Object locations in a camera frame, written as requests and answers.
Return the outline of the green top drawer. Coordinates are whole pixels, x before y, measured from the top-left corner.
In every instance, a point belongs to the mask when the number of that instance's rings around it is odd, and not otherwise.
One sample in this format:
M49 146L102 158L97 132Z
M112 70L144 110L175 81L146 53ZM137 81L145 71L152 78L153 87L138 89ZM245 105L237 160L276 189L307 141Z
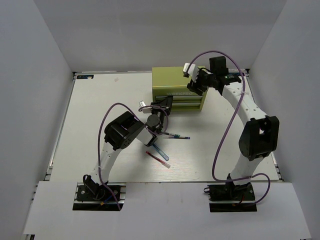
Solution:
M198 95L164 95L164 96L156 96L155 100L156 101L160 101L163 100L167 97L173 97L174 101L201 101L202 100L202 96L198 96Z

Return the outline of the purple capped pen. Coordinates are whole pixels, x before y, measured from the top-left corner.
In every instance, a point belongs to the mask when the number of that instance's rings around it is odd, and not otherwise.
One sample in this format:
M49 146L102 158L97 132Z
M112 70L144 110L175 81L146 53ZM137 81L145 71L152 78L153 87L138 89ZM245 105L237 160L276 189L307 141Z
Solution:
M164 136L164 139L183 139L183 140L190 140L191 138L189 136Z

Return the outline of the red pen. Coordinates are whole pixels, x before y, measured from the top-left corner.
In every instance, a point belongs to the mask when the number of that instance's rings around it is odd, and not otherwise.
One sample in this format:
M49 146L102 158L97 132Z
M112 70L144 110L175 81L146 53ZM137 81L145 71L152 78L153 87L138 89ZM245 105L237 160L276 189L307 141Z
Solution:
M160 158L156 157L155 155L151 154L149 151L145 152L147 155L149 155L151 158L155 159L156 161L158 161L159 163L161 163L163 166L165 166L167 169L169 169L171 167L170 164L168 164L167 162L161 160Z

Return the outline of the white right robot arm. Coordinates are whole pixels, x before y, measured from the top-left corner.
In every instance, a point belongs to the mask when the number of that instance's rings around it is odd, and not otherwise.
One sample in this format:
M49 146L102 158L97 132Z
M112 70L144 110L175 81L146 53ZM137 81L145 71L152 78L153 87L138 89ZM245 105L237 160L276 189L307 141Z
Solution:
M234 108L233 115L239 116L243 124L238 141L240 156L227 176L225 187L226 195L236 200L243 195L258 165L276 150L280 121L256 105L246 92L244 76L230 74L224 56L212 57L209 63L210 70L185 63L183 75L190 78L187 88L199 96L209 88L218 91Z

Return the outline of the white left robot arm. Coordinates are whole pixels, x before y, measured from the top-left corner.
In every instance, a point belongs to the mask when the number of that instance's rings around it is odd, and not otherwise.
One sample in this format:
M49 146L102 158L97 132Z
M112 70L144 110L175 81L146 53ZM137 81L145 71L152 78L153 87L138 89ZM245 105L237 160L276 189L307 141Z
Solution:
M108 114L117 105L126 108L127 111L104 125ZM97 139L97 163L93 171L85 174L82 180L85 189L94 200L105 197L111 169L122 150L135 139L144 146L150 147L168 128L168 119L173 105L172 96L166 96L150 105L141 101L139 105L139 112L149 114L146 123L139 120L128 106L120 102L113 104L102 119Z

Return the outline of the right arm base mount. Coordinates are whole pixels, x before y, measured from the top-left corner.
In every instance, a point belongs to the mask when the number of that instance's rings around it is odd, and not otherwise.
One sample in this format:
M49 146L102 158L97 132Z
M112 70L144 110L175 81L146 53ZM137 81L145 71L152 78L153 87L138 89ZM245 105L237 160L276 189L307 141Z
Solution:
M256 212L256 198L251 183L235 186L226 184L211 184L203 189L209 198L211 213L241 213Z

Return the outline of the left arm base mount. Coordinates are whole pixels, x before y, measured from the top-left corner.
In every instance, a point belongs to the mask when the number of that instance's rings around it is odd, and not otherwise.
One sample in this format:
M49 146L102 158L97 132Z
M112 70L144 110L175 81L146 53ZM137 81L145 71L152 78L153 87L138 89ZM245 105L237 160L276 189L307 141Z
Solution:
M125 203L126 184L111 183L108 186L116 196L120 209L122 209ZM73 211L118 212L120 209L110 191L105 187L94 197L83 183L77 184L72 206Z

